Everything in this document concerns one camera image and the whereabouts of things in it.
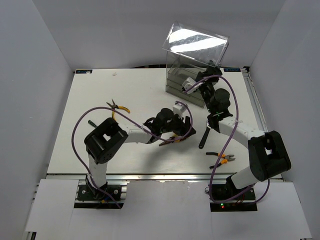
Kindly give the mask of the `yellow long nose pliers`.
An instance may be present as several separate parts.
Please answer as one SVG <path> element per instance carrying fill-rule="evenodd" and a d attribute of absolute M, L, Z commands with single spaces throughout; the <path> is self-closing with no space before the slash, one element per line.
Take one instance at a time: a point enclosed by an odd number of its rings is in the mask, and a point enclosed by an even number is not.
<path fill-rule="evenodd" d="M 173 143 L 183 142 L 188 138 L 189 138 L 188 136 L 182 137 L 182 136 L 174 135 L 174 136 L 170 137 L 169 139 L 167 139 L 166 141 L 163 141 L 162 143 L 160 143 L 158 146 L 162 147 L 162 146 L 173 144 Z"/>

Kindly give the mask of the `black handle adjustable wrench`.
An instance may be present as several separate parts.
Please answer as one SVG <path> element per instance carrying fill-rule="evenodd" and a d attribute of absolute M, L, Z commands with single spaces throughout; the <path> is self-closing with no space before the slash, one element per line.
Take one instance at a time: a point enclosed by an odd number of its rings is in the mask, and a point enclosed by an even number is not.
<path fill-rule="evenodd" d="M 207 141 L 207 138 L 208 138 L 208 135 L 210 133 L 210 130 L 211 130 L 211 128 L 207 126 L 206 129 L 205 129 L 205 132 L 204 132 L 204 134 L 203 134 L 203 136 L 202 136 L 202 138 L 201 138 L 201 140 L 199 142 L 199 145 L 198 145 L 199 149 L 203 149 L 204 148 L 204 146 L 206 144 L 206 141 Z"/>

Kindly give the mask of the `clear plastic drawer organizer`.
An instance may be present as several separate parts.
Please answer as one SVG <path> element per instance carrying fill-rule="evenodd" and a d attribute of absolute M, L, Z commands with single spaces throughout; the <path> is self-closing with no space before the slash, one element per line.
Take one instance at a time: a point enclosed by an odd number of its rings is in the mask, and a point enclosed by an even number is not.
<path fill-rule="evenodd" d="M 209 60 L 221 68 L 228 46 L 228 36 L 175 21 L 162 46 L 166 51 L 165 91 L 203 108 L 200 90 L 183 93 L 182 83 L 187 77 L 198 82 L 198 72 L 206 70 Z"/>

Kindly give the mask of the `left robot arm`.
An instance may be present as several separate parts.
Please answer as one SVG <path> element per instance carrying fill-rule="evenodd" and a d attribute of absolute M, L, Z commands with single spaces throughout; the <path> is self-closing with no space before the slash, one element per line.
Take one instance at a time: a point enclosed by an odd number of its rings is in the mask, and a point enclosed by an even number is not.
<path fill-rule="evenodd" d="M 190 116 L 182 117 L 169 108 L 163 108 L 155 116 L 147 119 L 141 127 L 119 124 L 112 117 L 98 125 L 84 139 L 89 157 L 90 185 L 88 193 L 99 200 L 105 196 L 107 188 L 106 172 L 108 162 L 116 155 L 123 144 L 152 144 L 160 139 L 162 134 L 174 133 L 176 136 L 165 140 L 165 143 L 175 142 L 178 138 L 186 138 L 196 134 Z"/>

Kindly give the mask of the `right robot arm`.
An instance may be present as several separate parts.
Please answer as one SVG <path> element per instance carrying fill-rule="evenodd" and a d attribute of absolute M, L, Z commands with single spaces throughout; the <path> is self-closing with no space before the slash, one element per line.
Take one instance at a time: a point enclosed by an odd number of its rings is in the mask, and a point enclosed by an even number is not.
<path fill-rule="evenodd" d="M 292 164 L 279 132 L 254 129 L 229 112 L 234 91 L 214 88 L 221 77 L 218 67 L 208 65 L 195 81 L 200 83 L 198 89 L 209 112 L 209 127 L 248 149 L 249 166 L 229 176 L 225 184 L 226 195 L 236 200 L 248 186 L 287 172 Z"/>

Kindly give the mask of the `blue label sticker right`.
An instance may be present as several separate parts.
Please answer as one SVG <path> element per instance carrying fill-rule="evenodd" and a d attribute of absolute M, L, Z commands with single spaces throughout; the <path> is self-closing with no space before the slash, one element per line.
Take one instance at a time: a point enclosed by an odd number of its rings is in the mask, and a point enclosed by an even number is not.
<path fill-rule="evenodd" d="M 233 68 L 233 67 L 226 67 L 223 69 L 224 72 L 233 72 L 233 73 L 236 73 L 236 72 L 241 72 L 241 69 L 240 68 Z"/>

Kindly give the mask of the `blue label sticker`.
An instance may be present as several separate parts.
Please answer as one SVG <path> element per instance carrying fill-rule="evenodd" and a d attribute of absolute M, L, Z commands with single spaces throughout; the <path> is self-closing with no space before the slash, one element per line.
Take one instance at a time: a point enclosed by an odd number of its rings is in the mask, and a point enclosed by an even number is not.
<path fill-rule="evenodd" d="M 233 67 L 226 67 L 223 69 L 224 72 L 233 72 L 233 73 L 236 73 L 236 72 L 241 72 L 241 69 L 240 68 L 233 68 Z"/>
<path fill-rule="evenodd" d="M 92 69 L 77 69 L 75 74 L 91 74 L 92 72 Z"/>

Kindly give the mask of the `orange black cutting pliers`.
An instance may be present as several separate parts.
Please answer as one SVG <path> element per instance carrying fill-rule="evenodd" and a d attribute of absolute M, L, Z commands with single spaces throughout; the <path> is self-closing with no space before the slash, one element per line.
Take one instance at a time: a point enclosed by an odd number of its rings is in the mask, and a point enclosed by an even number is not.
<path fill-rule="evenodd" d="M 233 154 L 224 154 L 224 153 L 220 153 L 220 152 L 206 152 L 205 153 L 207 156 L 217 156 L 217 157 L 221 157 L 221 160 L 219 161 L 217 167 L 220 167 L 221 165 L 226 164 L 227 162 L 232 162 L 234 161 L 236 158 Z"/>

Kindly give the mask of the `yellow small needle pliers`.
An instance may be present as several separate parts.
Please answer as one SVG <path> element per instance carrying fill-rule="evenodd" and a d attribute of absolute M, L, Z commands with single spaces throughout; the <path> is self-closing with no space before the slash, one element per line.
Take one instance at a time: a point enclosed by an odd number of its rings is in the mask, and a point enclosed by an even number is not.
<path fill-rule="evenodd" d="M 121 105 L 117 105 L 117 104 L 114 102 L 113 99 L 112 99 L 111 101 L 112 101 L 112 103 L 106 102 L 106 104 L 107 104 L 111 109 L 113 109 L 113 110 L 122 110 L 122 111 L 127 112 L 128 114 L 131 113 L 131 111 L 130 111 L 127 107 L 121 106 Z"/>

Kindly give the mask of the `blue label sticker left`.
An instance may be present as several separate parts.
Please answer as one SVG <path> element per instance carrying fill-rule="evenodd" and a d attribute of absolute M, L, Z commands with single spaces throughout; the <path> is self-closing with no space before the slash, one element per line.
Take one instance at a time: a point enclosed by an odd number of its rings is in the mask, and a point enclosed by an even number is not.
<path fill-rule="evenodd" d="M 77 69 L 75 74 L 91 74 L 92 72 L 92 69 Z"/>

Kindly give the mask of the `aluminium table front rail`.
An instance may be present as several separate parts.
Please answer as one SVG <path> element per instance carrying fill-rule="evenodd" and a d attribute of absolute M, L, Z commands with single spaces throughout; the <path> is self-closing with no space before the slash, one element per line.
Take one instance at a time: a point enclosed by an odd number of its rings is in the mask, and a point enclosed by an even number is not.
<path fill-rule="evenodd" d="M 162 174 L 106 174 L 107 181 L 207 181 L 210 173 L 162 173 Z M 55 180 L 84 180 L 85 173 L 47 173 L 46 179 Z"/>

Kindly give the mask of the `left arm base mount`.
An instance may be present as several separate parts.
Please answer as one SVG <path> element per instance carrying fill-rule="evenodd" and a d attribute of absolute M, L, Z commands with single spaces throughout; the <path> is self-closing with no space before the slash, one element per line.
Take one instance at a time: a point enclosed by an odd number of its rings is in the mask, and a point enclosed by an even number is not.
<path fill-rule="evenodd" d="M 120 184 L 111 184 L 105 190 L 114 201 L 105 193 L 97 191 L 97 194 L 90 190 L 86 184 L 78 186 L 74 201 L 75 209 L 121 209 L 124 205 L 126 187 Z"/>

